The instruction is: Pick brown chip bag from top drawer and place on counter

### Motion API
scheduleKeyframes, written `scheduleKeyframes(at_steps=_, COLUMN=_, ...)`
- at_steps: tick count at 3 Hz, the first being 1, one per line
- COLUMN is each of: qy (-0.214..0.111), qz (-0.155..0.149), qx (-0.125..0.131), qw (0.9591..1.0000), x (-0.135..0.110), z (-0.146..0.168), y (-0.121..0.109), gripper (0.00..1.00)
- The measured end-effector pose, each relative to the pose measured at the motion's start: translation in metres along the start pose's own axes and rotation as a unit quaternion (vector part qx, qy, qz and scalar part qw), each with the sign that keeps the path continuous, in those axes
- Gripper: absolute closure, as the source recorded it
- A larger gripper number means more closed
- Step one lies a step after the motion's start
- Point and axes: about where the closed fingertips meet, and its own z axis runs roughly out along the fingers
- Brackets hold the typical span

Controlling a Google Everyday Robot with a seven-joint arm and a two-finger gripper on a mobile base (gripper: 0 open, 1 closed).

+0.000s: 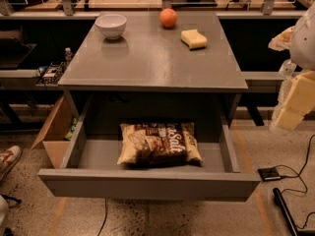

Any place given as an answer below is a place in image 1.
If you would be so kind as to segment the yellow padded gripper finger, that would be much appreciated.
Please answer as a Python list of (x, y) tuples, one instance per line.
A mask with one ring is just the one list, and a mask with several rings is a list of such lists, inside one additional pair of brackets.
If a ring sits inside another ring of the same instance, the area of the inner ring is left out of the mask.
[(281, 86), (270, 130), (291, 132), (315, 109), (315, 72), (287, 77)]

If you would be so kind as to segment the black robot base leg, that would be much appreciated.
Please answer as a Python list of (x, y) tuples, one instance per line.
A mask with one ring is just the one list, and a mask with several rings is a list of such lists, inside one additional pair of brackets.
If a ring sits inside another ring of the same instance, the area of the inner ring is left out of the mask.
[(298, 229), (293, 217), (286, 205), (282, 192), (278, 188), (273, 189), (275, 204), (280, 208), (286, 226), (291, 236), (315, 236), (315, 230)]

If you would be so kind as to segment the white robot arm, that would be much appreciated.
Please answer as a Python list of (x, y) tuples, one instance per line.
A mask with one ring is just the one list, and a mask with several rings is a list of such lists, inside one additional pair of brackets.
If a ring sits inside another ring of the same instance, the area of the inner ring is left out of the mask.
[(269, 47), (289, 51), (279, 74), (284, 77), (270, 130), (279, 134), (293, 131), (315, 108), (315, 4), (293, 27), (274, 37)]

